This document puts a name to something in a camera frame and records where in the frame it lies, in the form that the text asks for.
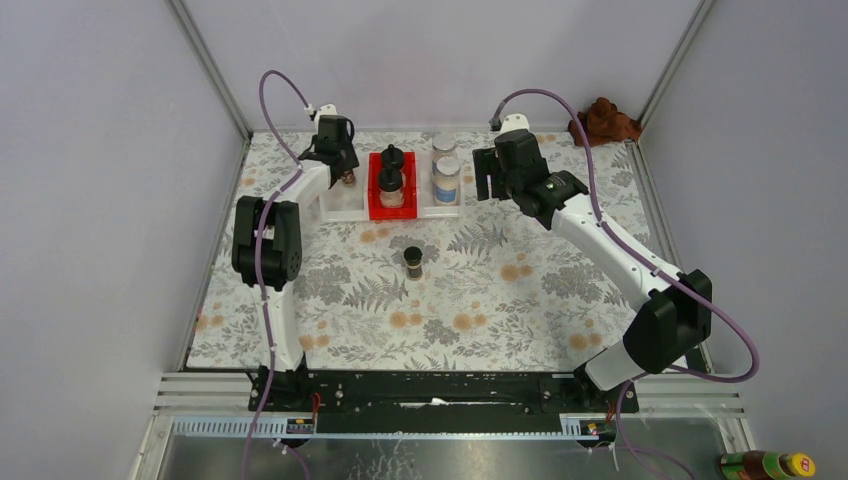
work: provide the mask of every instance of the brown stuffed toy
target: brown stuffed toy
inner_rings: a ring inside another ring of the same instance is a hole
[[[586,138],[589,146],[603,145],[610,142],[622,140],[639,140],[642,134],[642,126],[636,120],[618,111],[618,107],[604,97],[599,97],[589,107],[588,113],[578,112],[577,118],[586,130]],[[574,137],[574,143],[583,146],[577,125],[572,120],[568,122],[568,131]]]

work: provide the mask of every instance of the table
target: table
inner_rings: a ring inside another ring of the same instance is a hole
[[[478,202],[471,151],[494,133],[457,133],[463,163],[460,218],[322,223],[302,211],[304,261],[295,281],[299,339],[310,368],[570,371],[621,339],[634,313],[618,289],[577,248],[510,202]],[[286,133],[295,151],[310,134]],[[389,143],[425,152],[432,134],[358,132],[360,162]],[[551,171],[588,184],[586,158],[568,133],[537,134]],[[646,245],[650,236],[623,143],[595,147],[601,204]],[[257,133],[233,199],[268,197],[292,174],[270,133]],[[262,349],[253,297],[231,267],[234,212],[211,278],[186,366],[254,368]],[[424,252],[412,282],[404,248]]]

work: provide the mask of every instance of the spice jar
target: spice jar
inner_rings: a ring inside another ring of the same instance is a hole
[[[423,258],[421,249],[418,247],[408,247],[403,251],[403,263],[406,265],[406,278],[410,280],[418,280],[421,278],[421,259]]]
[[[380,163],[383,168],[393,168],[400,172],[403,185],[406,185],[406,174],[403,173],[404,156],[403,150],[396,148],[393,144],[380,153]]]
[[[394,168],[384,168],[377,175],[380,185],[380,204],[385,208],[400,208],[403,206],[403,178],[400,171]]]
[[[448,133],[438,133],[433,137],[433,175],[436,175],[436,164],[443,157],[456,156],[456,139]]]
[[[456,205],[459,194],[459,159],[442,157],[435,164],[433,184],[436,187],[434,203],[439,206]]]

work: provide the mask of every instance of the white tray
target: white tray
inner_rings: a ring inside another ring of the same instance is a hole
[[[365,222],[368,218],[368,156],[360,161],[360,166],[353,170],[356,175],[356,185],[346,187],[341,181],[333,188],[318,197],[321,210],[321,221],[324,222]],[[462,188],[457,187],[457,204],[447,207],[435,203],[435,187],[431,178],[431,152],[415,152],[415,169],[418,174],[418,218],[449,218],[458,217],[462,213],[465,199]]]

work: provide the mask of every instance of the yellow bottle cap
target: yellow bottle cap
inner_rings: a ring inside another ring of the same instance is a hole
[[[789,457],[789,469],[799,477],[812,477],[816,474],[816,464],[813,463],[813,459],[803,453],[795,453]]]

